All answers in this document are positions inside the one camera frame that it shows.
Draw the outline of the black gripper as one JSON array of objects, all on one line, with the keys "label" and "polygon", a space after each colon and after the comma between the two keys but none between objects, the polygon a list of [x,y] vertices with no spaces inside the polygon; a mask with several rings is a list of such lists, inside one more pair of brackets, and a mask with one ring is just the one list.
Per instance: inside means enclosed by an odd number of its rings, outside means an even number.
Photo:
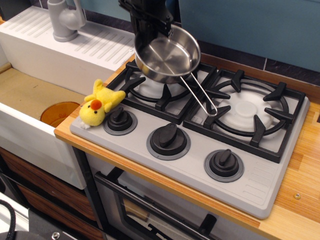
[{"label": "black gripper", "polygon": [[119,0],[119,6],[130,13],[131,25],[139,43],[146,47],[159,34],[171,33],[173,15],[164,0]]}]

